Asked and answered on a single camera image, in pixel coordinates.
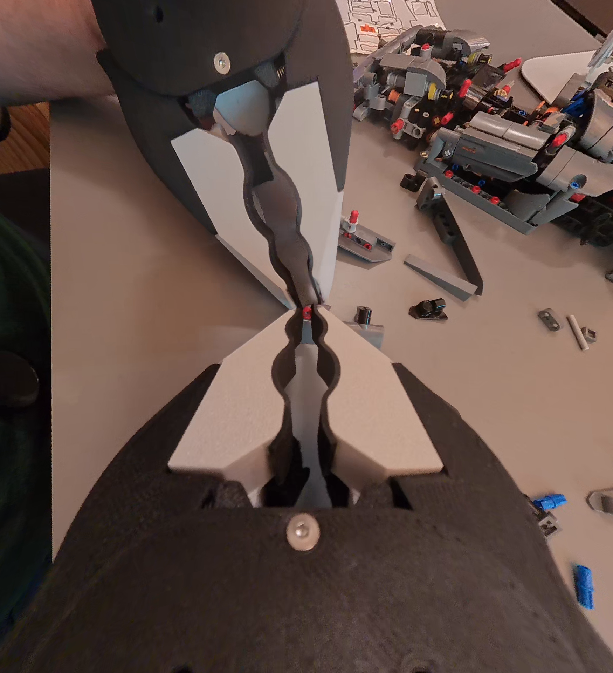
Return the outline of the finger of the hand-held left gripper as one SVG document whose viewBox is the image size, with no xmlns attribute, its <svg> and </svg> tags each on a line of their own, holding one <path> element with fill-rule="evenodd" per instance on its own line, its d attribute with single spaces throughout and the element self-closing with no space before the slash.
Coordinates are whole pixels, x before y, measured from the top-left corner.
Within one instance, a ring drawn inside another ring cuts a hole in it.
<svg viewBox="0 0 613 673">
<path fill-rule="evenodd" d="M 335 274 L 337 186 L 318 83 L 279 96 L 244 85 L 244 210 L 258 243 L 244 264 L 284 306 L 324 304 Z"/>
<path fill-rule="evenodd" d="M 171 142 L 217 239 L 289 308 L 307 306 L 307 243 L 294 182 L 272 153 L 275 99 L 259 81 L 216 99 L 210 130 Z"/>
</svg>

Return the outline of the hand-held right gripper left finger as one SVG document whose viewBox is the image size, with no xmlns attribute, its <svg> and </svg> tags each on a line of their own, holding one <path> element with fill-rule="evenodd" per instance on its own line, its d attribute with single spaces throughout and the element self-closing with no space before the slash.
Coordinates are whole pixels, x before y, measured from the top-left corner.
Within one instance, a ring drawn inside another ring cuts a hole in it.
<svg viewBox="0 0 613 673">
<path fill-rule="evenodd" d="M 223 359 L 168 461 L 175 473 L 241 483 L 268 506 L 296 504 L 307 482 L 286 388 L 302 310 L 288 311 Z"/>
</svg>

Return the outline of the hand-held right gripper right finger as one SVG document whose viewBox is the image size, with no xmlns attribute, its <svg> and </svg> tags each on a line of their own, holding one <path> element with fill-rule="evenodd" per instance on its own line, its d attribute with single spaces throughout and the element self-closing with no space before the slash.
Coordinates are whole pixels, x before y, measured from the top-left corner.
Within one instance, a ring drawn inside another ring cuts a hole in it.
<svg viewBox="0 0 613 673">
<path fill-rule="evenodd" d="M 312 415 L 330 506 L 444 466 L 393 362 L 322 306 L 312 309 Z"/>
</svg>

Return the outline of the grey panel with black connector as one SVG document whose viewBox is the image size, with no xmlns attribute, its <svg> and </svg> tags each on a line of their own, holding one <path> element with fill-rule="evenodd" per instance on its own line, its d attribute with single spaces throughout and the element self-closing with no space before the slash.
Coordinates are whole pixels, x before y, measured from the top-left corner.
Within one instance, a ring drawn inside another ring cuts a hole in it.
<svg viewBox="0 0 613 673">
<path fill-rule="evenodd" d="M 366 341 L 377 349 L 381 349 L 385 329 L 383 325 L 372 324 L 372 309 L 368 306 L 358 306 L 354 319 L 352 321 L 344 322 L 354 332 L 358 333 Z"/>
</svg>

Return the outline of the grey beam sub-assembly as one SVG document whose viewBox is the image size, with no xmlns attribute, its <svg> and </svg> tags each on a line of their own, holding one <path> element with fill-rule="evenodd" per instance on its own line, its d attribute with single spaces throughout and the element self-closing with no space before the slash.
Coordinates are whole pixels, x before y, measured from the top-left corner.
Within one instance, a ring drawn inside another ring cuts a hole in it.
<svg viewBox="0 0 613 673">
<path fill-rule="evenodd" d="M 337 246 L 366 263 L 378 264 L 392 259 L 395 242 L 363 226 L 359 211 L 352 210 L 341 218 Z"/>
</svg>

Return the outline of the toy car model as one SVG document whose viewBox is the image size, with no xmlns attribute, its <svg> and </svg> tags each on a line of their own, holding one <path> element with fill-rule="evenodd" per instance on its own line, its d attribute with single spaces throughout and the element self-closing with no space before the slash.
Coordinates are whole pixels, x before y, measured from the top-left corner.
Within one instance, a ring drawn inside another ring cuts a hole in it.
<svg viewBox="0 0 613 673">
<path fill-rule="evenodd" d="M 504 84 L 521 60 L 495 66 L 488 47 L 470 30 L 405 30 L 353 66 L 353 117 L 424 141 L 415 173 L 520 233 L 554 223 L 612 245 L 613 74 L 526 110 Z"/>
</svg>

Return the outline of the person's left forearm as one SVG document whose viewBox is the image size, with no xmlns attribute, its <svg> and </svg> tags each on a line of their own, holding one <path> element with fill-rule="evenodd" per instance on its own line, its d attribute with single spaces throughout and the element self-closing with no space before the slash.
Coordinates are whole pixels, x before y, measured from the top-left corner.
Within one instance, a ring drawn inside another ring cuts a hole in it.
<svg viewBox="0 0 613 673">
<path fill-rule="evenodd" d="M 0 1 L 0 106 L 114 93 L 90 1 Z"/>
</svg>

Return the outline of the black rounded piece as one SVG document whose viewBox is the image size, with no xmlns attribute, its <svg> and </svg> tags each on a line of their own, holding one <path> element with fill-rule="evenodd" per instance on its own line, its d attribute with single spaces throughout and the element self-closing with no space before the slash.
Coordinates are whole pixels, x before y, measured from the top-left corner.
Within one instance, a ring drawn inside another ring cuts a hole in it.
<svg viewBox="0 0 613 673">
<path fill-rule="evenodd" d="M 446 301 L 443 298 L 424 300 L 409 308 L 409 315 L 416 320 L 446 321 Z"/>
</svg>

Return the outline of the grey triangular panel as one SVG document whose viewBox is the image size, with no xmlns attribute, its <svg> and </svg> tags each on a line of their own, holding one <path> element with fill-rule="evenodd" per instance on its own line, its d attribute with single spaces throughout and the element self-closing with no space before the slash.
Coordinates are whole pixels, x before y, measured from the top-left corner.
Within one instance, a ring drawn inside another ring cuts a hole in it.
<svg viewBox="0 0 613 673">
<path fill-rule="evenodd" d="M 470 294 L 482 296 L 483 278 L 461 228 L 445 199 L 445 192 L 438 179 L 430 176 L 425 179 L 418 191 L 416 206 L 420 211 L 430 214 L 438 237 L 443 244 L 452 248 L 465 280 L 475 287 Z"/>
</svg>

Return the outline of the sticker sheet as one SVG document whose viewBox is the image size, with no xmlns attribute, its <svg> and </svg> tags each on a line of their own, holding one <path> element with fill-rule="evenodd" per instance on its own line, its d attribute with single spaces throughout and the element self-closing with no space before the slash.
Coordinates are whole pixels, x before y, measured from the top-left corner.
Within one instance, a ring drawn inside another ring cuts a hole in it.
<svg viewBox="0 0 613 673">
<path fill-rule="evenodd" d="M 353 55 L 368 55 L 405 30 L 445 28 L 435 1 L 337 1 Z"/>
</svg>

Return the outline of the small grey pin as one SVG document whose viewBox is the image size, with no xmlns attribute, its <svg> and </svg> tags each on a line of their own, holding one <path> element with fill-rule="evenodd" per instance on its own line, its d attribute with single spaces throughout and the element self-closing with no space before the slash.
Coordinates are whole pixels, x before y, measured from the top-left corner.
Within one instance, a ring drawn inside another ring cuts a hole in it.
<svg viewBox="0 0 613 673">
<path fill-rule="evenodd" d="M 587 351 L 589 350 L 589 342 L 586 340 L 586 337 L 584 333 L 582 332 L 581 326 L 577 320 L 577 318 L 569 314 L 567 316 L 567 322 L 570 325 L 571 331 L 576 339 L 576 342 L 578 343 L 578 346 L 581 351 Z"/>
</svg>

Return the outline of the short blue pin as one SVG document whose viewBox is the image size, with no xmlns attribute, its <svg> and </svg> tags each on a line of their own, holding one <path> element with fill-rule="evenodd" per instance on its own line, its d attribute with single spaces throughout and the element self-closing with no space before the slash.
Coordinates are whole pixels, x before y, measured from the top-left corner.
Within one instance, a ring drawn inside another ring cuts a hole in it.
<svg viewBox="0 0 613 673">
<path fill-rule="evenodd" d="M 594 577 L 591 568 L 575 564 L 572 570 L 573 586 L 578 603 L 586 610 L 594 610 Z"/>
</svg>

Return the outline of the white book stand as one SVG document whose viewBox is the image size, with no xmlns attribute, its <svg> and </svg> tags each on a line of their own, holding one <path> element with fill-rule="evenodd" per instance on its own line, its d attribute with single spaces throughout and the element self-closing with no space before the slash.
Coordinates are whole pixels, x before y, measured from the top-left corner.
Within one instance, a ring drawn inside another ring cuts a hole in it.
<svg viewBox="0 0 613 673">
<path fill-rule="evenodd" d="M 589 88 L 599 76 L 613 74 L 613 28 L 593 52 L 534 57 L 521 66 L 524 80 L 546 102 L 560 98 L 568 84 Z"/>
</svg>

